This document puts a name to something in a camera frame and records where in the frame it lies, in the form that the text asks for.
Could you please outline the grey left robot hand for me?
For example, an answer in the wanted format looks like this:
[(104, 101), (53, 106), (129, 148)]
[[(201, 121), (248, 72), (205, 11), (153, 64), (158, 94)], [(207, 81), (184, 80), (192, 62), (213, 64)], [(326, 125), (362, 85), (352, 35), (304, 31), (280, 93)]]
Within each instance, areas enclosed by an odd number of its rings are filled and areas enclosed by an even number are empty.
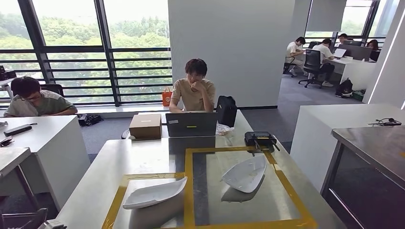
[(35, 213), (0, 214), (1, 229), (38, 229), (47, 218), (48, 208)]

